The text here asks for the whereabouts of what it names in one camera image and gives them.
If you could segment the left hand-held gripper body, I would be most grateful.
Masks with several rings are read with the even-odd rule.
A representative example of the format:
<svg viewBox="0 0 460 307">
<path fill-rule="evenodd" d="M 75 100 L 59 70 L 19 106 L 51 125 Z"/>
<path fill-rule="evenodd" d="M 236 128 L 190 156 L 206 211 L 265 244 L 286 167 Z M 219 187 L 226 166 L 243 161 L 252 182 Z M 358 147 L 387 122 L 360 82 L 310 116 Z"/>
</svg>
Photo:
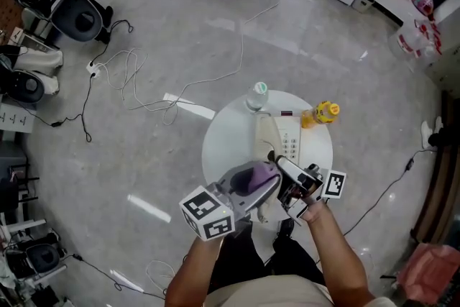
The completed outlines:
<svg viewBox="0 0 460 307">
<path fill-rule="evenodd" d="M 236 222 L 246 215 L 248 194 L 230 183 L 198 186 L 180 201 L 187 225 L 200 239 L 216 239 L 236 231 Z"/>
</svg>

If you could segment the purple cloth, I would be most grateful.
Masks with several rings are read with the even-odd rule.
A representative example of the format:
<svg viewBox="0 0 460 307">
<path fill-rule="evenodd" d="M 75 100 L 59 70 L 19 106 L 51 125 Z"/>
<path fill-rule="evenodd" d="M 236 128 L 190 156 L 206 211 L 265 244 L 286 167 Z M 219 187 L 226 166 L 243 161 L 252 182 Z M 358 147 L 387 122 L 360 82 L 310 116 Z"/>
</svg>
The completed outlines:
<svg viewBox="0 0 460 307">
<path fill-rule="evenodd" d="M 253 162 L 232 177 L 231 188 L 242 195 L 249 195 L 279 174 L 279 170 L 270 162 Z"/>
</svg>

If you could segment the person's right forearm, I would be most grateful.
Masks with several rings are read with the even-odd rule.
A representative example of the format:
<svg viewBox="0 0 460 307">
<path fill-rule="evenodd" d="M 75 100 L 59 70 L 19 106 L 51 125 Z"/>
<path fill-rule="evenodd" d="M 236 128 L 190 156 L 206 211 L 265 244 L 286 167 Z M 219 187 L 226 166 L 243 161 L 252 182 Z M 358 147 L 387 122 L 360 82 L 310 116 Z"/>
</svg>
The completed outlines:
<svg viewBox="0 0 460 307">
<path fill-rule="evenodd" d="M 301 218 L 310 229 L 335 307 L 365 307 L 373 301 L 375 297 L 369 291 L 364 266 L 328 206 L 323 201 L 316 202 Z"/>
</svg>

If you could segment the person's left forearm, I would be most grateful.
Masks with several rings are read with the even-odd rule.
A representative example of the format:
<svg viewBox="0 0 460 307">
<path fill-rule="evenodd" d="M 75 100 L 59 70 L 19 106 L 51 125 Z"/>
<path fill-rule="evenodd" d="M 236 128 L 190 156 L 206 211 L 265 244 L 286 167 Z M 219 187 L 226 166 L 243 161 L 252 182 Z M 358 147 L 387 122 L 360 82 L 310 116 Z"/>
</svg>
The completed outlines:
<svg viewBox="0 0 460 307">
<path fill-rule="evenodd" d="M 167 287 L 165 307 L 202 307 L 223 237 L 196 238 L 185 261 Z"/>
</svg>

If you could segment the white desk telephone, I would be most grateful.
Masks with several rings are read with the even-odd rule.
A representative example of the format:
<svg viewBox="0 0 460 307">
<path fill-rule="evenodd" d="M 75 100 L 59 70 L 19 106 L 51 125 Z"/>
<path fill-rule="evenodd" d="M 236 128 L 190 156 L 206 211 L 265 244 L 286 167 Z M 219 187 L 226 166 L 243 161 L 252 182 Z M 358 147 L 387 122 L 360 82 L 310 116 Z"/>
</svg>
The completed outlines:
<svg viewBox="0 0 460 307">
<path fill-rule="evenodd" d="M 262 111 L 255 114 L 253 157 L 267 160 L 269 153 L 283 155 L 295 164 L 300 157 L 300 117 L 292 111 L 271 114 Z"/>
</svg>

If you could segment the round white side table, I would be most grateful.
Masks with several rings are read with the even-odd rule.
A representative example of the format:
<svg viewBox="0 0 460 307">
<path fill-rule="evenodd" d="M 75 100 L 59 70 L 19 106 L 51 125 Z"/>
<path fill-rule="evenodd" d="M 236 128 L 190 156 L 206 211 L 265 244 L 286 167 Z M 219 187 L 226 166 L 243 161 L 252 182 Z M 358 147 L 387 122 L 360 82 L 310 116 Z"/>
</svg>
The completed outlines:
<svg viewBox="0 0 460 307">
<path fill-rule="evenodd" d="M 211 183 L 219 183 L 222 176 L 230 169 L 246 164 L 250 161 L 272 163 L 282 176 L 278 191 L 286 182 L 283 174 L 276 165 L 274 152 L 270 152 L 267 160 L 256 160 L 253 157 L 255 114 L 267 111 L 279 114 L 281 111 L 292 111 L 294 116 L 301 118 L 301 111 L 309 109 L 310 104 L 301 98 L 283 91 L 271 91 L 264 107 L 259 111 L 252 111 L 246 105 L 246 96 L 240 96 L 227 104 L 215 115 L 206 132 L 202 148 L 202 167 L 206 182 L 203 187 Z M 332 168 L 333 150 L 331 137 L 324 126 L 303 129 L 300 125 L 300 157 L 296 164 L 307 168 L 310 164 L 317 164 L 320 168 Z M 243 219 L 257 219 L 257 208 L 246 212 Z"/>
</svg>

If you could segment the clear water bottle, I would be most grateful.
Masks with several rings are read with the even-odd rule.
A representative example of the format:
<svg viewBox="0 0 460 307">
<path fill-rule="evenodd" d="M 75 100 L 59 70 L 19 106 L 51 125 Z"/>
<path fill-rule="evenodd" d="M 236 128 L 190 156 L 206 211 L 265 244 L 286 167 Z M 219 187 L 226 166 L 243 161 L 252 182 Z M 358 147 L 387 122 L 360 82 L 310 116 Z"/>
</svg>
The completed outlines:
<svg viewBox="0 0 460 307">
<path fill-rule="evenodd" d="M 246 105 L 252 111 L 259 111 L 268 101 L 269 89 L 265 82 L 256 82 L 247 93 Z"/>
</svg>

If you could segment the person's beige shirt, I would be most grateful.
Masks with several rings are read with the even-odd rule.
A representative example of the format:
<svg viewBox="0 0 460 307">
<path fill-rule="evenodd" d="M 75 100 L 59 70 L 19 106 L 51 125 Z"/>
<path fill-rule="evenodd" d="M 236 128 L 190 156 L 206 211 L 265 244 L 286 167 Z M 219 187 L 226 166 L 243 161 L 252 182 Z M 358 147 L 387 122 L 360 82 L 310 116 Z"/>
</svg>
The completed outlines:
<svg viewBox="0 0 460 307">
<path fill-rule="evenodd" d="M 297 275 L 258 278 L 215 290 L 203 307 L 338 307 L 333 301 L 356 297 L 367 288 L 364 273 L 355 278 L 325 272 L 324 279 L 320 285 Z"/>
</svg>

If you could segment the brown wooden cabinet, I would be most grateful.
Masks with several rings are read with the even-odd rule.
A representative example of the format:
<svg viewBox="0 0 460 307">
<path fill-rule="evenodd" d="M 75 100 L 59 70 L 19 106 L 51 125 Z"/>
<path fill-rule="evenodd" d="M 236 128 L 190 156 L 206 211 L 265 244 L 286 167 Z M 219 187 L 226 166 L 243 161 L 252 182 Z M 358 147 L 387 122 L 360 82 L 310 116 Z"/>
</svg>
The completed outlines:
<svg viewBox="0 0 460 307">
<path fill-rule="evenodd" d="M 438 149 L 431 181 L 410 235 L 418 242 L 442 243 L 460 211 L 460 138 Z"/>
</svg>

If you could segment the pink plastic bag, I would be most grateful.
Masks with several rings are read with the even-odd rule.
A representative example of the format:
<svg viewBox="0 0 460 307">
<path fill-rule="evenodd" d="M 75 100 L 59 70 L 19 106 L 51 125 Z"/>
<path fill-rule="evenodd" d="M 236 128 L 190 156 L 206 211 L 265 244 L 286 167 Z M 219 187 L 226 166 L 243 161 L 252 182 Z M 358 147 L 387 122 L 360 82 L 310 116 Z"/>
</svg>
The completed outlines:
<svg viewBox="0 0 460 307">
<path fill-rule="evenodd" d="M 436 304 L 460 268 L 460 251 L 448 245 L 420 243 L 397 274 L 397 284 L 412 301 Z"/>
</svg>

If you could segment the grey metal lockers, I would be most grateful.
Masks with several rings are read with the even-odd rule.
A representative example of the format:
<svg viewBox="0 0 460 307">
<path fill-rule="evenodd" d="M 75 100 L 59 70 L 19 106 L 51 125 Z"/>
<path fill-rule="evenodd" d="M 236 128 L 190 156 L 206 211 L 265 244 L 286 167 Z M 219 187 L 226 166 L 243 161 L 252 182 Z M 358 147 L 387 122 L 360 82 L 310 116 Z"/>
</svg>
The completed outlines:
<svg viewBox="0 0 460 307">
<path fill-rule="evenodd" d="M 441 31 L 441 54 L 427 69 L 431 80 L 454 99 L 460 98 L 460 0 L 445 0 L 435 19 Z"/>
</svg>

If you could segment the red label floor jug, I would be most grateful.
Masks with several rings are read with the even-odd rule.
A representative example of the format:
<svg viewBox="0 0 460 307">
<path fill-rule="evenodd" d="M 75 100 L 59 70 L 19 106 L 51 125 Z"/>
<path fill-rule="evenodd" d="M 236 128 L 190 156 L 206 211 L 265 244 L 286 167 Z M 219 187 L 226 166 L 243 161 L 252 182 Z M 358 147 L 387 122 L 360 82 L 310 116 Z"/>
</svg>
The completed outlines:
<svg viewBox="0 0 460 307">
<path fill-rule="evenodd" d="M 433 20 L 415 21 L 415 58 L 425 65 L 436 62 L 441 52 L 441 31 Z"/>
<path fill-rule="evenodd" d="M 389 36 L 387 44 L 398 60 L 409 60 L 421 56 L 421 33 L 417 24 L 406 22 Z"/>
</svg>

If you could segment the white metal rack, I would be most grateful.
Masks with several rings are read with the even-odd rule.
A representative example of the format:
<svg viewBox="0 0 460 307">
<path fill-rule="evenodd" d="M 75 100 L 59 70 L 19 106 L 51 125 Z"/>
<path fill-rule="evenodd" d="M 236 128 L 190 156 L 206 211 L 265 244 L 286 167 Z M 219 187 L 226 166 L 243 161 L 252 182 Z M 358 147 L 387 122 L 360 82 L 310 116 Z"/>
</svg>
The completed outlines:
<svg viewBox="0 0 460 307">
<path fill-rule="evenodd" d="M 44 219 L 9 225 L 0 220 L 0 307 L 26 307 L 38 288 L 66 270 L 60 237 L 52 229 L 34 234 L 46 225 Z"/>
</svg>

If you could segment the white trash bin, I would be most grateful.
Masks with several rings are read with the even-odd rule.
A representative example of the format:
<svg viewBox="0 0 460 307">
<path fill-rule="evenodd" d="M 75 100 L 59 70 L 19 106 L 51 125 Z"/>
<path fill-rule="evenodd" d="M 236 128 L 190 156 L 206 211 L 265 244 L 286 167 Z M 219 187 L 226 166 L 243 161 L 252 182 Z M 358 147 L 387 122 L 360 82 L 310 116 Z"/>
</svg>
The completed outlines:
<svg viewBox="0 0 460 307">
<path fill-rule="evenodd" d="M 351 7 L 359 13 L 365 13 L 374 3 L 374 0 L 353 0 Z"/>
</svg>

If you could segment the pink round container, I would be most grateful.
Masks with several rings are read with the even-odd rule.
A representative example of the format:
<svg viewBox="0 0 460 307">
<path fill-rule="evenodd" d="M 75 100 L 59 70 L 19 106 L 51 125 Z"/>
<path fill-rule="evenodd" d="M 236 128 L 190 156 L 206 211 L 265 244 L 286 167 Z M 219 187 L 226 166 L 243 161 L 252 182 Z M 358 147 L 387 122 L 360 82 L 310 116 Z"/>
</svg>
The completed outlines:
<svg viewBox="0 0 460 307">
<path fill-rule="evenodd" d="M 415 8 L 424 16 L 431 17 L 433 14 L 433 0 L 411 0 Z"/>
</svg>

